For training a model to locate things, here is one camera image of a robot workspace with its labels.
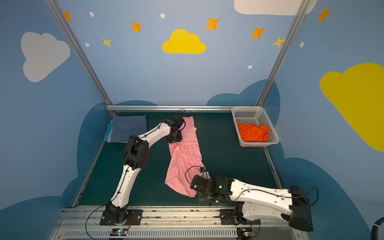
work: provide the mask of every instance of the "yellow cloud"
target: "yellow cloud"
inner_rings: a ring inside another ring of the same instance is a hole
[[[170,35],[169,41],[163,43],[163,51],[166,53],[199,54],[203,53],[206,48],[196,34],[184,29],[175,30]]]
[[[363,63],[343,74],[329,72],[320,88],[356,133],[371,148],[384,152],[384,67]]]

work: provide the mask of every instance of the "dark green mat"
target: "dark green mat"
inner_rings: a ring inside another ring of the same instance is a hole
[[[120,113],[146,115],[148,129],[174,113]],[[231,113],[186,113],[193,116],[203,163],[212,179],[224,175],[254,185],[277,188],[262,147],[240,147]],[[103,205],[114,194],[122,173],[125,144],[105,143],[78,205]],[[149,162],[133,185],[128,205],[199,206],[197,198],[176,193],[165,183],[170,153],[166,138],[149,150]]]

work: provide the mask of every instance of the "yellow star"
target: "yellow star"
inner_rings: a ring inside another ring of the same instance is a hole
[[[132,32],[137,31],[137,32],[141,33],[141,30],[140,30],[141,23],[134,24],[133,22],[131,22],[131,24],[133,26]]]
[[[325,10],[325,8],[324,8],[323,12],[322,12],[321,15],[317,18],[317,20],[321,20],[321,23],[323,23],[325,17],[326,17],[328,14],[330,14],[330,13],[331,13],[330,11],[328,12],[328,11]]]
[[[219,21],[220,21],[220,19],[212,20],[212,19],[208,18],[208,26],[207,26],[206,30],[213,29],[216,31],[216,25]]]
[[[103,38],[103,40],[104,40],[103,45],[108,45],[109,47],[111,47],[111,46],[109,45],[109,42],[112,41],[112,40],[107,41],[107,40],[105,40],[104,38]]]
[[[255,32],[253,33],[253,35],[251,36],[251,39],[253,38],[258,38],[260,39],[262,37],[262,33],[264,32],[265,28],[264,29],[258,29],[258,28],[255,28]]]
[[[273,46],[273,45],[277,45],[277,46],[279,46],[279,48],[280,48],[281,43],[284,42],[284,41],[285,41],[285,39],[281,40],[281,39],[280,39],[280,36],[278,36],[278,37],[277,37],[277,42],[274,43],[274,44],[272,44],[272,46]]]
[[[67,13],[64,13],[64,16],[65,18],[68,20],[68,21],[72,21],[72,19],[70,18],[70,12],[67,12]]]

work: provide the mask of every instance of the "orange star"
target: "orange star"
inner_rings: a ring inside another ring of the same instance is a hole
[[[216,31],[216,25],[219,21],[220,21],[220,19],[212,20],[212,19],[208,18],[208,26],[207,26],[206,30],[213,29]]]
[[[141,33],[141,30],[140,30],[141,23],[134,24],[133,22],[131,22],[131,24],[133,26],[132,32],[137,31],[137,32]]]
[[[258,28],[255,27],[255,32],[251,36],[251,39],[253,39],[253,38],[260,39],[262,37],[262,33],[264,32],[264,30],[265,30],[265,28],[264,29],[258,29]]]
[[[324,8],[324,10],[323,10],[323,12],[321,13],[321,15],[317,18],[317,20],[321,20],[321,23],[323,23],[324,22],[324,19],[328,16],[328,14],[330,14],[331,12],[329,11],[327,11],[327,10],[325,10],[325,8]]]
[[[64,16],[65,16],[65,18],[66,18],[68,21],[72,22],[72,19],[70,18],[70,12],[68,12],[68,13],[64,13]]]

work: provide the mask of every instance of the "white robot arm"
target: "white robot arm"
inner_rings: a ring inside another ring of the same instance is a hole
[[[183,123],[184,119],[179,115],[175,115],[172,120],[164,119],[148,132],[139,136],[132,135],[128,139],[123,155],[125,163],[122,175],[115,193],[106,204],[101,225],[121,225],[125,223],[129,195],[138,173],[148,162],[149,148],[165,136],[167,136],[167,142],[169,143],[180,142],[182,135],[179,128]]]
[[[190,188],[211,202],[236,202],[233,212],[221,214],[234,225],[247,220],[277,219],[306,232],[313,231],[311,209],[306,194],[297,186],[290,189],[271,189],[247,184],[230,177],[219,176],[214,182],[195,175]]]
[[[184,120],[176,115],[172,120],[164,119],[155,128],[139,135],[132,135],[123,154],[124,167],[111,200],[106,204],[100,225],[124,225],[127,220],[127,205],[133,183],[149,159],[149,148],[161,138],[167,136],[167,142],[180,142]],[[205,168],[195,175],[190,188],[198,193],[199,201],[236,202],[234,212],[221,214],[234,225],[248,224],[257,219],[279,219],[288,221],[289,226],[313,231],[311,210],[308,197],[297,186],[288,189],[270,189],[247,184],[230,177],[210,179]]]

